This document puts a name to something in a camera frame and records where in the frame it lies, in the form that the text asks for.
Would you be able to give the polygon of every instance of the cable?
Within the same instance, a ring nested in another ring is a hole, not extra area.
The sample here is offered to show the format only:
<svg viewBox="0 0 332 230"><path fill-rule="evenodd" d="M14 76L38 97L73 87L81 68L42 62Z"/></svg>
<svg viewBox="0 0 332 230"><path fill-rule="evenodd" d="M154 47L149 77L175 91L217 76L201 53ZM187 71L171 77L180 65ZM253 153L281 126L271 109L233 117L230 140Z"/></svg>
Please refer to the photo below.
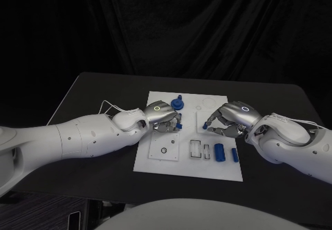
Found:
<svg viewBox="0 0 332 230"><path fill-rule="evenodd" d="M281 116L281 117L284 117L284 118L286 118L286 119L289 119L289 120L292 120L292 121L297 121L297 122L301 122L301 123L314 125L314 126L317 126L317 127L320 127L320 128L324 128L324 129L330 130L330 129L325 128L324 126L320 126L320 125L317 124L317 122L314 122L314 121L305 121L305 120L292 119L292 118L289 118L289 117L286 117L286 116L282 116L282 115L279 115L279 114L276 114L276 113L273 113L273 115Z"/></svg>
<svg viewBox="0 0 332 230"><path fill-rule="evenodd" d="M103 103L102 103L102 106L100 106L100 112L102 112L102 108L103 108L103 105L105 105L105 102L107 102L110 105L112 105L112 107L107 109L107 111L105 112L105 113L107 113L109 112L109 110L115 107L119 111L122 111L122 112L135 112L135 111L138 111L141 108L138 108L138 109L133 109L133 110L125 110L125 109L122 109L118 105L113 105L107 100L105 100L103 101Z"/></svg>

